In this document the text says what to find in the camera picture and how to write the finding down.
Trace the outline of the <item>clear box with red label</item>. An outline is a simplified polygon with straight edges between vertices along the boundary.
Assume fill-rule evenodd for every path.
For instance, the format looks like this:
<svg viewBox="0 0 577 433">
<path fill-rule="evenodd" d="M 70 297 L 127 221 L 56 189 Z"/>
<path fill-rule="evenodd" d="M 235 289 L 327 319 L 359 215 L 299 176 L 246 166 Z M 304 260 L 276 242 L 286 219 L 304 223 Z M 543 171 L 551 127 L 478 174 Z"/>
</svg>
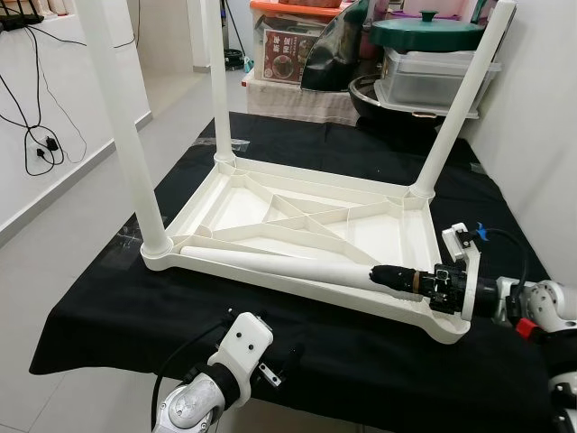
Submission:
<svg viewBox="0 0 577 433">
<path fill-rule="evenodd" d="M 249 0 L 256 81 L 299 84 L 312 47 L 351 0 Z"/>
</svg>

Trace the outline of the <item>white plastic table leg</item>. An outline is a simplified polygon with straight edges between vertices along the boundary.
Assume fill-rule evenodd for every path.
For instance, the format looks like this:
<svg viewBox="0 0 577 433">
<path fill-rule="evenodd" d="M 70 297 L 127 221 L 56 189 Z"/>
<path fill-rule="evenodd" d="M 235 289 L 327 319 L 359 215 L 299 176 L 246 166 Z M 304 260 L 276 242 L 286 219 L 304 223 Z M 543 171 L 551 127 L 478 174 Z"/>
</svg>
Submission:
<svg viewBox="0 0 577 433">
<path fill-rule="evenodd" d="M 408 186 L 409 197 L 432 198 L 435 195 L 436 179 L 448 161 L 454 142 L 464 124 L 465 116 L 477 97 L 488 66 L 493 61 L 516 7 L 516 0 L 499 0 L 496 3 L 477 50 L 474 51 L 470 66 L 466 70 L 463 82 L 454 96 L 449 111 L 446 112 L 444 123 L 436 136 L 433 147 L 430 148 L 424 165 L 417 174 L 415 184 Z"/>
<path fill-rule="evenodd" d="M 126 178 L 129 195 L 135 207 L 136 220 L 142 235 L 141 256 L 149 260 L 158 259 L 168 254 L 173 243 L 162 226 L 160 207 L 149 177 L 139 131 L 126 103 L 121 99 L 126 83 L 116 66 L 104 4 L 102 0 L 74 0 L 74 4 L 86 35 L 100 95 L 112 127 L 121 172 Z"/>
<path fill-rule="evenodd" d="M 368 291 L 383 291 L 386 286 L 371 280 L 371 266 L 355 263 L 334 263 L 334 261 L 305 259 L 275 254 L 247 253 L 232 249 L 217 249 L 185 246 L 181 254 L 223 263 L 246 271 L 264 272 L 269 275 L 320 281 Z"/>
<path fill-rule="evenodd" d="M 211 88 L 213 88 L 213 115 L 215 127 L 215 160 L 234 165 L 236 156 L 232 147 L 231 125 L 228 118 L 228 98 L 225 65 L 225 41 L 220 21 L 220 0 L 198 0 L 201 22 L 205 30 L 205 46 Z"/>
</svg>

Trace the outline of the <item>black wok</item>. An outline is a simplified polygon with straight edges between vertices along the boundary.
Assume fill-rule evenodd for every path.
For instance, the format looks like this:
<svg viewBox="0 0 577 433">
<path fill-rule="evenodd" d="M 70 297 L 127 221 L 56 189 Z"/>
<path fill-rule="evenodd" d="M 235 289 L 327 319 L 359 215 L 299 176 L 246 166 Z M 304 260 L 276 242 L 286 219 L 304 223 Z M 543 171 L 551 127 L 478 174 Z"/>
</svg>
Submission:
<svg viewBox="0 0 577 433">
<path fill-rule="evenodd" d="M 416 124 L 417 126 L 438 126 L 448 115 L 448 111 L 440 108 L 419 105 L 405 105 L 380 100 L 376 92 L 376 82 L 382 74 L 358 76 L 352 79 L 347 87 L 355 111 L 362 118 L 367 118 L 378 124 Z"/>
</svg>

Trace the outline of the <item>black power strip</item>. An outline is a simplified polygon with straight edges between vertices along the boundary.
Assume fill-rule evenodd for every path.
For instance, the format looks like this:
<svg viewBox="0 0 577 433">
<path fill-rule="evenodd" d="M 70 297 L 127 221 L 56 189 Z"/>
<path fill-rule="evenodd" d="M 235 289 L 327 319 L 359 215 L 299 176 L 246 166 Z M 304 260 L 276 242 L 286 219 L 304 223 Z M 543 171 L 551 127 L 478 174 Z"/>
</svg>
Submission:
<svg viewBox="0 0 577 433">
<path fill-rule="evenodd" d="M 25 26 L 40 24 L 42 21 L 44 21 L 44 16 L 34 11 L 27 14 L 0 5 L 0 32 L 13 32 Z"/>
</svg>

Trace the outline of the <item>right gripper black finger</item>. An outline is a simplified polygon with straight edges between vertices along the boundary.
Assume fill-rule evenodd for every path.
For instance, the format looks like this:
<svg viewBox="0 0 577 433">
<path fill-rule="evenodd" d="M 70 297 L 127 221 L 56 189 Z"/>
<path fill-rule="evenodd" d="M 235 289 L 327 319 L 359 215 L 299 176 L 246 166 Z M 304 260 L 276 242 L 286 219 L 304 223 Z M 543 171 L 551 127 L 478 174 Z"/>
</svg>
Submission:
<svg viewBox="0 0 577 433">
<path fill-rule="evenodd" d="M 401 265 L 374 265 L 370 271 L 370 280 L 388 286 L 393 291 L 412 291 L 414 270 Z"/>
</svg>

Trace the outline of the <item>beige cloth covered stand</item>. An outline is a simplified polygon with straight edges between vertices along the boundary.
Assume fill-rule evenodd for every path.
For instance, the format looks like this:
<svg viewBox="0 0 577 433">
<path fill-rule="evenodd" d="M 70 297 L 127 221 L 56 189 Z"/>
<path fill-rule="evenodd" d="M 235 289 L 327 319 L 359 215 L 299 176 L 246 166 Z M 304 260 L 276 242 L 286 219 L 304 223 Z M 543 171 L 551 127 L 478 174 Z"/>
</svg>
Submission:
<svg viewBox="0 0 577 433">
<path fill-rule="evenodd" d="M 298 84 L 260 81 L 248 76 L 242 83 L 247 112 L 252 115 L 346 126 L 354 126 L 360 118 L 346 91 L 317 92 L 301 89 Z"/>
</svg>

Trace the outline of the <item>clear plastic storage box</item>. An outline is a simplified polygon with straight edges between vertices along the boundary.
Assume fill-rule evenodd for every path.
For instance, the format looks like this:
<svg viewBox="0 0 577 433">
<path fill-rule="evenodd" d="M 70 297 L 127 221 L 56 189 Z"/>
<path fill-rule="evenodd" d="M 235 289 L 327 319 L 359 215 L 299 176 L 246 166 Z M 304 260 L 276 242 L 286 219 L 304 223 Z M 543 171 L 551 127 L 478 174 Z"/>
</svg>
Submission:
<svg viewBox="0 0 577 433">
<path fill-rule="evenodd" d="M 473 52 L 384 50 L 386 68 L 372 89 L 380 106 L 390 110 L 448 115 Z"/>
</svg>

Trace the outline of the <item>black tablecloth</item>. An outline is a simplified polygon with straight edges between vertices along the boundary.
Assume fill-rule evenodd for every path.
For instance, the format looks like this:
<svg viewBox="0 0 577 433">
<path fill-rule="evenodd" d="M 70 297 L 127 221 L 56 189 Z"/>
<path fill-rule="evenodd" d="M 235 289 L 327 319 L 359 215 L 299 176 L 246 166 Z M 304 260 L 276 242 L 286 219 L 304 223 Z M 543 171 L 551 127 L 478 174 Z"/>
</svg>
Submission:
<svg viewBox="0 0 577 433">
<path fill-rule="evenodd" d="M 406 127 L 400 132 L 384 126 L 361 129 L 235 112 L 230 121 L 234 137 L 251 141 L 239 156 L 388 184 L 415 180 L 427 152 L 420 148 L 432 143 L 409 135 Z M 434 226 L 480 222 L 502 228 L 518 236 L 532 254 L 528 280 L 551 278 L 498 185 L 479 169 L 469 142 L 458 139 L 436 184 Z M 280 367 L 294 345 L 304 347 L 285 386 L 272 389 L 257 383 L 254 397 L 330 418 L 304 401 L 285 399 L 289 384 L 313 373 L 350 381 L 367 376 L 371 386 L 400 388 L 425 378 L 425 367 L 444 359 L 495 357 L 506 364 L 530 364 L 540 355 L 514 331 L 493 322 L 473 322 L 462 341 L 441 344 L 404 323 L 206 273 L 176 268 L 152 272 L 142 259 L 128 271 L 112 271 L 96 263 L 100 252 L 47 314 L 29 373 L 111 367 L 155 378 L 153 373 L 180 344 L 218 323 L 230 307 L 269 314 L 275 339 L 272 354 L 264 359 L 271 366 Z"/>
</svg>

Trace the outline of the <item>white plastic children table top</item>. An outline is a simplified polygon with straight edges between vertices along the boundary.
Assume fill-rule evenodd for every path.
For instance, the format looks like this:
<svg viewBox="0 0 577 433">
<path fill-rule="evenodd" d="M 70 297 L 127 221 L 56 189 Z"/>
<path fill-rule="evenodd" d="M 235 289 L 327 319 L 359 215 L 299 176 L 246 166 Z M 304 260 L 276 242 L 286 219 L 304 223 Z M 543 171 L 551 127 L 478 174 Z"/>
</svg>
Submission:
<svg viewBox="0 0 577 433">
<path fill-rule="evenodd" d="M 180 252 L 198 246 L 432 272 L 441 255 L 430 199 L 409 197 L 407 186 L 248 158 L 215 162 L 165 234 L 173 243 L 168 254 L 143 257 L 152 271 L 179 267 L 263 286 L 408 323 L 442 344 L 470 329 L 469 321 L 434 312 L 424 300 L 246 271 Z"/>
</svg>

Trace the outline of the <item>clear tape cross patch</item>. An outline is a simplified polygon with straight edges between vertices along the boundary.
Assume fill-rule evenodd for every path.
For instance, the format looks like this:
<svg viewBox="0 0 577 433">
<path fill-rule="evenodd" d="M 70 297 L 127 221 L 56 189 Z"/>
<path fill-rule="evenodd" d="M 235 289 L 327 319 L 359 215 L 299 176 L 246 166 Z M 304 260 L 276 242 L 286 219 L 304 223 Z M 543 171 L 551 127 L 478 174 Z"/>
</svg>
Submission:
<svg viewBox="0 0 577 433">
<path fill-rule="evenodd" d="M 133 216 L 112 236 L 96 263 L 112 271 L 128 271 L 140 259 L 142 244 L 142 230 L 137 218 Z"/>
</svg>

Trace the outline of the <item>black round floor device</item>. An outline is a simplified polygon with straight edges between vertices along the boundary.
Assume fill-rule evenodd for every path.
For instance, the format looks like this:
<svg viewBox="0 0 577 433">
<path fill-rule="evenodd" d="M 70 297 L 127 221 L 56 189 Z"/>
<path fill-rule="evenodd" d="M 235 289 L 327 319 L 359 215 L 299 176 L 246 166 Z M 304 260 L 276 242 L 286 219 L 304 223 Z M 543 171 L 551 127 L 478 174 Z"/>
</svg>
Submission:
<svg viewBox="0 0 577 433">
<path fill-rule="evenodd" d="M 244 73 L 252 70 L 252 59 L 243 51 L 227 49 L 225 54 L 225 68 L 230 71 L 243 70 Z"/>
</svg>

